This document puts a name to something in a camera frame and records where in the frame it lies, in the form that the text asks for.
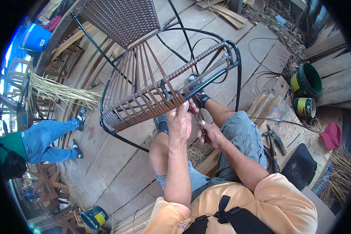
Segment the orange t-shirt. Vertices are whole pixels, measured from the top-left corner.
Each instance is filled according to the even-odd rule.
[[[313,203],[285,176],[272,174],[262,179],[254,194],[244,185],[229,182],[204,190],[191,204],[191,210],[159,197],[143,234],[181,234],[202,215],[214,215],[222,195],[230,196],[225,211],[236,206],[246,208],[277,234],[315,233],[317,211]],[[206,234],[235,234],[231,224],[208,218]]]

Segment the workshop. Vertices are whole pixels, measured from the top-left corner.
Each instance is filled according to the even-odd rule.
[[[34,233],[329,233],[351,192],[338,25],[319,0],[38,0],[1,58],[14,204]]]

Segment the hand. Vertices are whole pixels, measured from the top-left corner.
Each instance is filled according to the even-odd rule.
[[[221,133],[220,129],[215,125],[207,124],[204,120],[199,124],[201,130],[198,131],[199,142],[208,143],[211,147],[224,150],[229,140]]]
[[[191,134],[192,113],[199,108],[191,100],[168,112],[169,143],[186,144]]]

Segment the bucket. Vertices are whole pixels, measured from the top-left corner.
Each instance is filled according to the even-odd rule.
[[[52,33],[37,24],[29,24],[21,44],[22,49],[35,52],[43,52]]]
[[[316,102],[313,98],[298,97],[294,100],[294,110],[298,115],[314,118],[316,115]]]
[[[310,63],[304,63],[290,80],[296,97],[315,97],[322,91],[321,78]]]
[[[84,223],[92,230],[98,231],[99,227],[108,220],[108,214],[100,206],[94,206],[81,214]]]

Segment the yellow label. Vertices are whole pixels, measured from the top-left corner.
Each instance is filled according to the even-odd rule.
[[[298,114],[299,115],[305,115],[304,109],[305,109],[305,102],[307,101],[308,98],[299,98],[298,99]]]
[[[95,218],[99,222],[100,226],[105,223],[105,218],[101,213],[98,213],[97,215],[95,215]]]
[[[296,77],[296,74],[297,73],[295,73],[295,75],[290,80],[290,85],[291,85],[291,88],[293,89],[294,92],[296,90],[300,89],[299,84],[298,84],[298,80],[297,80],[297,77]]]

